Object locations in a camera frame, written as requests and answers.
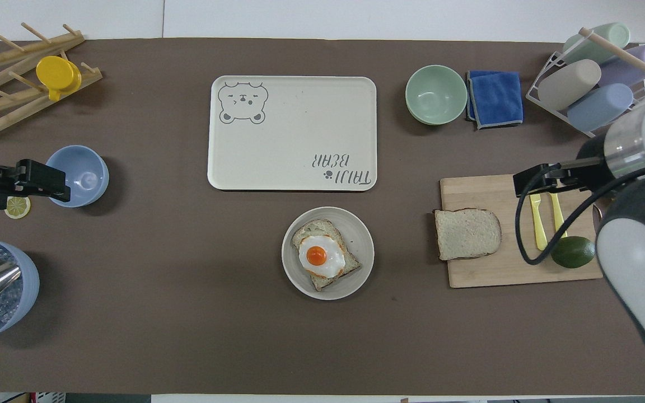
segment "plate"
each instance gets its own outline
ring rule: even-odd
[[[222,76],[213,82],[213,187],[366,191],[376,181],[377,90],[370,79]]]
[[[320,218],[329,219],[335,225],[343,236],[348,250],[358,258],[362,266],[335,283],[316,291],[310,275],[300,264],[297,250],[292,245],[292,235],[306,222]],[[318,207],[303,213],[290,224],[282,241],[282,267],[285,269],[285,274],[303,294],[318,300],[338,300],[357,291],[370,276],[374,260],[375,246],[365,224],[355,214],[338,207]]]

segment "bread slice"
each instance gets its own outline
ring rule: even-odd
[[[481,209],[435,210],[440,260],[471,259],[497,252],[502,227],[494,213]]]
[[[320,291],[323,287],[327,287],[328,285],[335,283],[335,281],[344,275],[353,272],[356,268],[361,266],[361,263],[358,262],[355,255],[350,253],[348,247],[346,247],[345,240],[343,240],[343,236],[340,235],[340,231],[338,231],[333,223],[327,219],[313,219],[312,221],[306,222],[305,225],[300,227],[300,229],[292,235],[292,244],[295,246],[295,250],[299,252],[302,240],[307,237],[318,235],[328,235],[333,238],[333,240],[340,245],[340,249],[343,250],[343,255],[345,257],[345,267],[340,275],[332,278],[320,278],[315,275],[310,275],[310,279],[312,280],[312,285],[315,286],[315,290]]]

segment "folded cloth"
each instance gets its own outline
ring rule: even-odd
[[[524,120],[518,72],[469,71],[468,118],[476,128],[518,125]]]

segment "yellow cup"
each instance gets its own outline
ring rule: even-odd
[[[81,87],[81,72],[76,64],[58,56],[46,56],[36,65],[36,76],[49,89],[49,99],[56,102]]]

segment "wooden cutting board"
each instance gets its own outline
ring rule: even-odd
[[[596,259],[576,269],[563,268],[554,263],[550,257],[535,266],[528,265],[522,259],[514,232],[517,197],[514,194],[512,175],[445,178],[440,181],[440,189],[442,209],[458,210],[466,207],[486,209],[497,215],[499,224],[502,226],[502,244],[497,252],[476,259],[447,262],[451,287],[466,288],[602,278]],[[589,194],[588,191],[560,193],[559,202],[565,214],[564,217],[576,209]],[[589,208],[581,214],[568,230],[569,235],[596,240],[591,210]],[[547,239],[550,240],[554,234],[554,216],[548,194],[542,194],[540,215]],[[535,245],[532,209],[528,200],[525,201],[522,209],[520,225],[527,253],[531,257],[537,256],[539,250]]]

